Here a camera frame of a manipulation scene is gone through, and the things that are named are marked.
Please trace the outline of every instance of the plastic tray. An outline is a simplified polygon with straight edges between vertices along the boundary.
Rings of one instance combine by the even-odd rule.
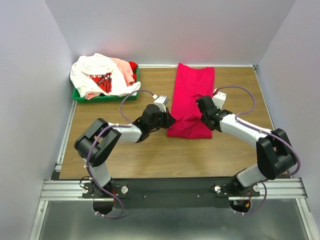
[[[136,81],[137,82],[140,81],[139,66],[136,67]],[[139,96],[139,92],[137,92],[136,95],[131,95],[130,97],[128,97],[127,101],[137,100],[138,96]],[[96,96],[88,100],[88,99],[85,99],[84,97],[80,97],[80,94],[75,87],[73,87],[73,92],[72,92],[72,99],[76,100],[80,104],[119,102],[119,101],[122,101],[125,97],[126,96]]]

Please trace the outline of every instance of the gray wall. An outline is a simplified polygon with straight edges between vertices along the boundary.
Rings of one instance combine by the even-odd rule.
[[[257,64],[295,0],[46,0],[72,52],[139,64]]]
[[[0,239],[29,238],[71,107],[73,55],[43,0],[0,3]]]
[[[297,0],[258,66],[276,128],[298,151],[313,218],[320,229],[320,1]]]

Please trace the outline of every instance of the purple cable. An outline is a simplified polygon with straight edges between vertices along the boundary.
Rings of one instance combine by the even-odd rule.
[[[119,217],[122,215],[122,213],[124,212],[125,206],[124,206],[124,204],[122,203],[122,201],[121,201],[116,195],[114,195],[113,193],[111,193],[111,192],[109,192],[108,190],[104,189],[104,188],[94,179],[94,176],[92,175],[92,173],[91,173],[91,171],[90,171],[90,158],[91,158],[92,152],[93,152],[93,150],[94,150],[94,148],[95,148],[98,140],[101,138],[101,136],[102,136],[108,129],[110,129],[110,128],[112,128],[112,127],[130,128],[131,126],[130,126],[130,125],[118,125],[118,126],[117,126],[117,125],[109,125],[109,126],[106,126],[106,127],[98,134],[98,136],[95,138],[95,140],[94,140],[94,142],[93,142],[93,144],[92,144],[92,146],[91,146],[91,148],[90,148],[90,151],[89,151],[89,153],[88,153],[88,156],[87,156],[87,158],[86,158],[86,163],[85,163],[85,165],[86,165],[86,170],[88,171],[89,176],[92,178],[92,182],[94,182],[94,183],[98,186],[98,188],[100,188],[100,189],[101,189],[102,191],[104,191],[106,194],[108,194],[108,195],[110,195],[111,197],[113,197],[114,199],[116,199],[116,200],[119,202],[119,204],[121,205],[121,212],[120,212],[117,216],[106,216],[106,215],[103,215],[103,214],[97,212],[98,215],[100,215],[100,216],[102,216],[102,217],[104,217],[104,218],[107,218],[107,219],[117,219],[117,218],[119,218]]]
[[[123,106],[123,104],[125,103],[125,101],[128,99],[128,97],[130,97],[132,94],[137,93],[137,92],[148,92],[148,93],[150,93],[152,96],[155,95],[152,91],[149,91],[149,90],[146,90],[146,89],[138,89],[138,90],[135,90],[135,91],[129,93],[129,94],[122,100],[122,102],[121,102],[121,104],[120,104],[120,113],[121,113],[121,116],[122,116],[125,120],[127,120],[130,124],[132,124],[132,121],[131,121],[129,118],[127,118],[126,115],[123,113],[123,111],[122,111],[122,106]]]
[[[292,146],[290,146],[289,143],[287,143],[287,142],[286,142],[285,140],[283,140],[282,138],[280,138],[280,137],[278,137],[278,136],[276,136],[276,135],[274,135],[274,134],[272,134],[272,133],[270,133],[270,132],[267,132],[267,131],[264,131],[264,130],[259,129],[259,128],[257,128],[257,127],[251,126],[251,125],[249,125],[249,124],[241,121],[240,119],[238,119],[238,116],[243,115],[243,114],[249,114],[249,113],[251,113],[251,112],[256,108],[256,105],[257,105],[257,104],[256,104],[255,96],[254,96],[248,89],[246,89],[245,87],[239,86],[239,85],[223,86],[223,87],[217,88],[215,91],[219,91],[219,90],[221,90],[221,89],[228,89],[228,88],[238,88],[238,89],[245,90],[245,91],[251,96],[251,98],[252,98],[252,100],[253,100],[253,107],[252,107],[249,111],[243,111],[243,112],[239,112],[238,114],[236,114],[236,115],[235,115],[235,120],[236,120],[238,123],[242,124],[243,126],[246,126],[247,128],[250,128],[250,129],[255,130],[255,131],[257,131],[257,132],[260,132],[260,131],[261,131],[261,133],[266,134],[266,135],[268,135],[268,136],[270,136],[270,137],[272,137],[272,138],[280,141],[280,142],[283,143],[284,145],[286,145],[286,146],[290,149],[290,151],[293,153],[293,155],[295,156],[296,161],[297,161],[297,166],[296,166],[296,169],[295,169],[293,172],[291,172],[291,173],[289,173],[289,174],[285,174],[285,176],[292,176],[292,175],[296,174],[296,173],[299,171],[300,167],[301,167],[301,161],[300,161],[300,158],[299,158],[299,156],[298,156],[298,153],[292,148]],[[263,187],[264,187],[265,194],[264,194],[264,198],[263,198],[262,202],[260,203],[260,205],[259,205],[256,209],[254,209],[254,210],[252,210],[252,211],[249,211],[249,212],[239,212],[240,214],[244,214],[244,215],[253,214],[253,213],[255,213],[256,211],[258,211],[258,210],[262,207],[262,205],[265,203],[265,201],[266,201],[266,199],[267,199],[267,187],[266,187],[266,185],[265,185],[263,182],[261,182],[261,184],[262,184]]]

